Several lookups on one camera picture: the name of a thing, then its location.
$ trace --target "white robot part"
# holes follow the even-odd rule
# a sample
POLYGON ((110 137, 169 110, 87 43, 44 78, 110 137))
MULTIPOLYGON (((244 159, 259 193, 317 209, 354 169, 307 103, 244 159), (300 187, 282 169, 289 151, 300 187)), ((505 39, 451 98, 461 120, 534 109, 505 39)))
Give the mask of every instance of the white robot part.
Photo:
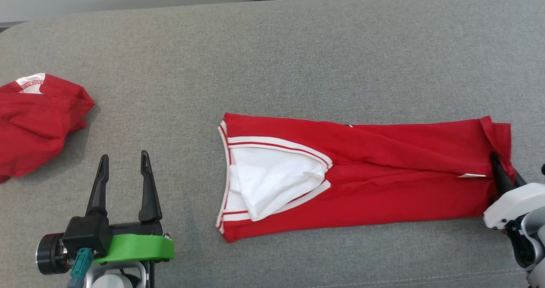
POLYGON ((122 274, 107 274, 99 277, 92 288, 132 288, 130 280, 122 274))
POLYGON ((488 228, 502 230, 510 220, 545 206, 545 184, 529 183, 502 195, 485 211, 488 228))

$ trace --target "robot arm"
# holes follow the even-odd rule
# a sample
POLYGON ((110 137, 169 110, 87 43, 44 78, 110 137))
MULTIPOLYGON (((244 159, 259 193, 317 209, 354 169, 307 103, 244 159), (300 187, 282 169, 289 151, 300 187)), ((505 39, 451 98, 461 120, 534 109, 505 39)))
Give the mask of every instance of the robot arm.
POLYGON ((512 183, 496 154, 490 162, 500 198, 485 211, 485 224, 509 237, 530 287, 545 288, 545 184, 526 184, 518 173, 512 183))

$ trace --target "red fabric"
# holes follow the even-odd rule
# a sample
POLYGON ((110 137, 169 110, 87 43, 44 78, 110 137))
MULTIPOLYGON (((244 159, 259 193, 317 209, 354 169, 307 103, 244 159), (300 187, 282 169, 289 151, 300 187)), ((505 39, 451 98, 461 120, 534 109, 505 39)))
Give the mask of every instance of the red fabric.
POLYGON ((496 198, 489 155, 508 174, 510 124, 353 125, 226 113, 226 136, 276 137, 329 156, 331 188, 263 220, 221 221, 228 242, 287 230, 482 216, 496 198), (466 173, 486 177, 460 178, 466 173))
POLYGON ((0 183, 57 156, 68 133, 83 129, 95 103, 81 86, 46 74, 42 94, 17 82, 0 87, 0 183))

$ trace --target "crumpled red cloth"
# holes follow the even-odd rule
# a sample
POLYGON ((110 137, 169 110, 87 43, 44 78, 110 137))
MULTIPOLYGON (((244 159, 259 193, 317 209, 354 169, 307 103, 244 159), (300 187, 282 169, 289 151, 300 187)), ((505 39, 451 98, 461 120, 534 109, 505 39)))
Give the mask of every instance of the crumpled red cloth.
POLYGON ((57 156, 94 105, 84 88, 49 74, 0 86, 0 183, 57 156))

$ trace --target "green plastic bracket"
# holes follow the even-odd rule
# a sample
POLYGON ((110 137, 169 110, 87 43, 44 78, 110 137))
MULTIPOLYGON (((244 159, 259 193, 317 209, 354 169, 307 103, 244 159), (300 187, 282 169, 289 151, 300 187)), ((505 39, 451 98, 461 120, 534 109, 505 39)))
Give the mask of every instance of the green plastic bracket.
POLYGON ((118 234, 113 236, 108 255, 93 262, 154 261, 174 258, 174 242, 163 236, 118 234))

